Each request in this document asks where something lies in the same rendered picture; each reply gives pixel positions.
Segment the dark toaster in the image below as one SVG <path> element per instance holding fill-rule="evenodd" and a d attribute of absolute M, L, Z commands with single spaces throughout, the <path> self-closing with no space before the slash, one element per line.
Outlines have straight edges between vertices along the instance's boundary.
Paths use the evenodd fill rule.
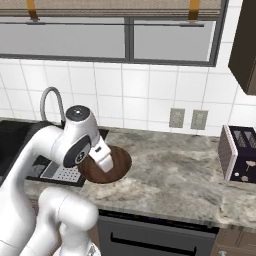
<path fill-rule="evenodd" d="M 225 180 L 256 184 L 256 131 L 253 127 L 223 125 L 218 157 Z"/>

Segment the black kitchen sink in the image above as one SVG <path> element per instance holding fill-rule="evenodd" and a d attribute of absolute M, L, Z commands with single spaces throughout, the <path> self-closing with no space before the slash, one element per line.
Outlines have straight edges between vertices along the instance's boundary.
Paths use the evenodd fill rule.
<path fill-rule="evenodd" d="M 0 121 L 0 183 L 7 175 L 31 126 L 29 122 Z M 57 168 L 42 156 L 33 163 L 26 179 L 75 187 L 82 187 L 85 182 L 85 177 L 77 168 Z"/>

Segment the brown wooden bowl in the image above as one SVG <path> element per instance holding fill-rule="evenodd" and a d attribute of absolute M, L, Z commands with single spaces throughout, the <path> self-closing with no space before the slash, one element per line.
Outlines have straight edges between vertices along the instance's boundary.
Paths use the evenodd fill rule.
<path fill-rule="evenodd" d="M 97 184 L 108 184 L 123 178 L 132 166 L 132 158 L 124 149 L 110 146 L 113 168 L 105 173 L 98 167 L 95 161 L 87 156 L 78 166 L 79 172 L 90 182 Z"/>

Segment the grey framed window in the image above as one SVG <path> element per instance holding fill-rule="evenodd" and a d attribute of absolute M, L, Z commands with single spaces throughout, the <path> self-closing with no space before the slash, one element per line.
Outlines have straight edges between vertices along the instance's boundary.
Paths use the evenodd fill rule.
<path fill-rule="evenodd" d="M 0 17 L 0 57 L 177 66 L 217 62 L 218 17 Z"/>

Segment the brown base cupboard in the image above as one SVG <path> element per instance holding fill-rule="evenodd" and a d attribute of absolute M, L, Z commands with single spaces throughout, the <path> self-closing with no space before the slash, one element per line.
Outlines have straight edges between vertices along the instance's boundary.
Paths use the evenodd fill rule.
<path fill-rule="evenodd" d="M 256 256 L 256 233 L 221 228 L 210 256 Z"/>

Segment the dark grey dishwasher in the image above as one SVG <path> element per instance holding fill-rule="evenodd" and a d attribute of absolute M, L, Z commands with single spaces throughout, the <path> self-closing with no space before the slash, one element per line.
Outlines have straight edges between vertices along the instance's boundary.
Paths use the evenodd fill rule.
<path fill-rule="evenodd" d="M 108 210 L 99 210 L 97 227 L 102 256 L 185 256 L 113 243 L 110 241 L 111 232 L 118 238 L 172 248 L 193 250 L 196 246 L 196 256 L 210 256 L 219 231 L 205 225 Z"/>

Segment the grey wall socket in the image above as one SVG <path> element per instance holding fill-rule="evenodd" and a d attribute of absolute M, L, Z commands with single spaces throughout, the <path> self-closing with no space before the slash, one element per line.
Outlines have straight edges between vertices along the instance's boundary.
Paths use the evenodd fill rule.
<path fill-rule="evenodd" d="M 172 108 L 170 111 L 169 126 L 171 128 L 182 128 L 184 124 L 185 110 Z"/>
<path fill-rule="evenodd" d="M 192 115 L 191 128 L 194 130 L 204 130 L 207 116 L 208 112 L 206 110 L 194 110 Z"/>

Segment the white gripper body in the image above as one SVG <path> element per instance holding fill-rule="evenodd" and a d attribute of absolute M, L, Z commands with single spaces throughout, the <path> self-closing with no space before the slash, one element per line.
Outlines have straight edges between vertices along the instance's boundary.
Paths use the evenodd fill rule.
<path fill-rule="evenodd" d="M 105 172 L 109 172 L 113 168 L 113 160 L 111 157 L 111 150 L 105 144 L 98 144 L 95 149 L 96 164 Z"/>

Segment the dark brown wall cupboard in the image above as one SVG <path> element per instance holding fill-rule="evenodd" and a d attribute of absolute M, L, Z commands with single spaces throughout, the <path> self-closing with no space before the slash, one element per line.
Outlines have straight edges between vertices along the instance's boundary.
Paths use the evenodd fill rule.
<path fill-rule="evenodd" d="M 228 67 L 243 92 L 256 96 L 256 0 L 243 0 Z"/>

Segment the beige window blind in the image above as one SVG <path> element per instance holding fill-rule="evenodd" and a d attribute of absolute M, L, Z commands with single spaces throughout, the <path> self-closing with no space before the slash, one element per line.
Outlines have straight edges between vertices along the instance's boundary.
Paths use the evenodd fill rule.
<path fill-rule="evenodd" d="M 222 0 L 0 0 L 0 17 L 218 17 Z"/>

